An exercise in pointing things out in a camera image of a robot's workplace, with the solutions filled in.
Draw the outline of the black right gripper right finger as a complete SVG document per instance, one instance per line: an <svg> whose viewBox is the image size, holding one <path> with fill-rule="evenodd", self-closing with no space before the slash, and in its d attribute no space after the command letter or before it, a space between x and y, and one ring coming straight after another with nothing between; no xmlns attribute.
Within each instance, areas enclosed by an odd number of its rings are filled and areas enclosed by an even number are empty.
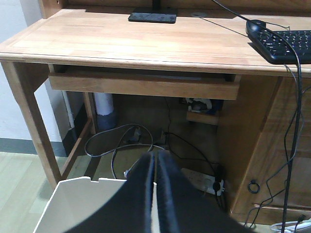
<svg viewBox="0 0 311 233"><path fill-rule="evenodd" d="M162 233L249 233L204 198L167 150L157 156L156 198Z"/></svg>

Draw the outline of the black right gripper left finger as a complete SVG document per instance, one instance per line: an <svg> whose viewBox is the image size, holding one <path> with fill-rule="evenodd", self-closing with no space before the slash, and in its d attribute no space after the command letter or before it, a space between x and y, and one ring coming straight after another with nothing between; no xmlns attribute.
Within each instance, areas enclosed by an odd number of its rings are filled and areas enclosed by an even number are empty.
<svg viewBox="0 0 311 233"><path fill-rule="evenodd" d="M91 216L68 233L150 233L154 187L154 154L145 153L127 181Z"/></svg>

